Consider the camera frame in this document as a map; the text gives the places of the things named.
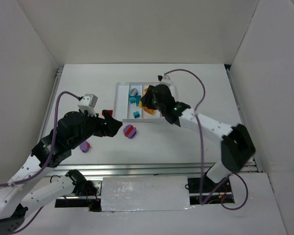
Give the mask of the purple and red lego stack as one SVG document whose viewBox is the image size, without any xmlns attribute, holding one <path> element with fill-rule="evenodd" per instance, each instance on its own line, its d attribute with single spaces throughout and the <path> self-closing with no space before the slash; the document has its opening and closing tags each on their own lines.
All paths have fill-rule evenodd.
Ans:
<svg viewBox="0 0 294 235">
<path fill-rule="evenodd" d="M 129 124 L 123 129 L 123 134 L 128 139 L 132 139 L 137 134 L 137 129 L 133 125 Z"/>
</svg>

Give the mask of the yellow butterfly lego brick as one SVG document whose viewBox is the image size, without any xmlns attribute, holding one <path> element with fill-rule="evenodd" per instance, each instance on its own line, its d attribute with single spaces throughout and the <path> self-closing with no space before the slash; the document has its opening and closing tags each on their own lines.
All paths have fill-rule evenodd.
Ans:
<svg viewBox="0 0 294 235">
<path fill-rule="evenodd" d="M 147 107 L 144 107 L 143 110 L 144 110 L 146 113 L 150 114 L 150 115 L 153 115 L 153 114 L 155 113 L 155 110 L 153 110 L 153 109 L 149 109 L 149 108 L 147 108 Z"/>
</svg>

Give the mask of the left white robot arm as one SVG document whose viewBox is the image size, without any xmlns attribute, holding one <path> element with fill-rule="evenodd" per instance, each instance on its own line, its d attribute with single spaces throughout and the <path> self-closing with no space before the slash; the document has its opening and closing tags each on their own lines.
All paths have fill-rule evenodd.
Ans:
<svg viewBox="0 0 294 235">
<path fill-rule="evenodd" d="M 29 215 L 38 213 L 58 197 L 96 196 L 98 188 L 77 169 L 69 170 L 43 188 L 33 188 L 89 137 L 114 137 L 121 126 L 122 122 L 112 118 L 108 110 L 103 111 L 102 118 L 81 111 L 55 118 L 50 134 L 37 143 L 9 182 L 0 185 L 0 235 L 22 231 Z"/>
</svg>

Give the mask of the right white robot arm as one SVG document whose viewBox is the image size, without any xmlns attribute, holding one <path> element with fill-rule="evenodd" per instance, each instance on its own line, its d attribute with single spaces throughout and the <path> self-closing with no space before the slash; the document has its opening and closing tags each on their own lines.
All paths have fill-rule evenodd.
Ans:
<svg viewBox="0 0 294 235">
<path fill-rule="evenodd" d="M 231 173 L 238 173 L 255 154 L 256 149 L 247 128 L 242 124 L 232 126 L 196 114 L 190 105 L 175 101 L 166 84 L 150 85 L 141 99 L 142 106 L 157 110 L 170 124 L 197 131 L 220 147 L 220 161 L 205 176 L 214 184 Z"/>
</svg>

